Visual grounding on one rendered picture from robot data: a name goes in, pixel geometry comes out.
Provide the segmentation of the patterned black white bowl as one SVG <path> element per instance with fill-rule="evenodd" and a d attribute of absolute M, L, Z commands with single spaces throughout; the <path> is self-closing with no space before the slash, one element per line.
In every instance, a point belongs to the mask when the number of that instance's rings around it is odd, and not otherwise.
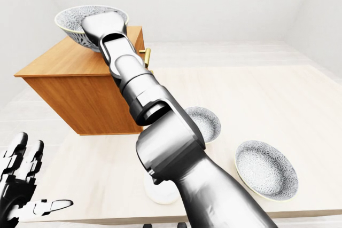
<path fill-rule="evenodd" d="M 199 128 L 205 144 L 214 141 L 221 132 L 219 118 L 209 109 L 193 106 L 185 109 L 185 112 L 192 118 Z"/>
<path fill-rule="evenodd" d="M 129 15 L 121 9 L 107 5 L 80 5 L 59 12 L 55 16 L 55 24 L 77 44 L 99 52 L 99 48 L 87 38 L 81 22 L 87 16 L 103 12 L 116 12 L 123 17 L 125 25 L 129 22 Z"/>
<path fill-rule="evenodd" d="M 289 201 L 298 192 L 297 173 L 275 147 L 258 140 L 241 143 L 235 153 L 240 179 L 257 195 L 271 201 Z"/>

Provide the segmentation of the wooden cabinet drawer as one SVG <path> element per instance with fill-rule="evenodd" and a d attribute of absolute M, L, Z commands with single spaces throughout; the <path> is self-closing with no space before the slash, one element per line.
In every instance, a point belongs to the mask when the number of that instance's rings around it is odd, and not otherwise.
<path fill-rule="evenodd" d="M 139 52 L 140 50 L 145 50 L 142 27 L 140 27 L 139 29 L 139 33 L 138 33 L 137 40 L 135 43 L 135 49 L 139 55 L 140 55 L 140 52 Z"/>

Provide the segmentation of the white round dish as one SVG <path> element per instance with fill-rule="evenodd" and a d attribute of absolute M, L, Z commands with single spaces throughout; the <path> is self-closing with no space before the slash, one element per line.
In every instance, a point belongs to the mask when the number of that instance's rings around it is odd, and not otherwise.
<path fill-rule="evenodd" d="M 180 197 L 179 191 L 172 181 L 163 181 L 156 185 L 147 172 L 144 173 L 144 188 L 147 196 L 161 205 L 171 204 Z"/>

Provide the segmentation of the wooden cabinet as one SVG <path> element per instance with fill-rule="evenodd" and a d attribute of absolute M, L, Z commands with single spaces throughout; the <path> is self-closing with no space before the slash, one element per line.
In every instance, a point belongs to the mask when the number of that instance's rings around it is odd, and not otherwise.
<path fill-rule="evenodd" d="M 79 135 L 140 133 L 100 53 L 69 36 L 15 74 Z"/>

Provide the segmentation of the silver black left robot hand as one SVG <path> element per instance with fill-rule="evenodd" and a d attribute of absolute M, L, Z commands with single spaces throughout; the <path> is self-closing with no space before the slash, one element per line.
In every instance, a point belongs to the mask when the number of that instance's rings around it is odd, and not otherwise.
<path fill-rule="evenodd" d="M 40 171 L 44 142 L 38 140 L 26 154 L 28 135 L 18 133 L 0 154 L 0 228 L 15 228 L 19 222 L 45 216 L 73 205 L 73 201 L 32 201 L 35 175 Z"/>

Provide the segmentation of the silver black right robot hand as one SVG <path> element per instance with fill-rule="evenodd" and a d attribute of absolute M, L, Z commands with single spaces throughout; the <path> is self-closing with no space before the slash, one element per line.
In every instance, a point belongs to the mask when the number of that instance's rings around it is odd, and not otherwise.
<path fill-rule="evenodd" d="M 124 18 L 114 11 L 87 16 L 81 22 L 81 27 L 96 49 L 99 39 L 105 34 L 114 32 L 127 34 Z"/>

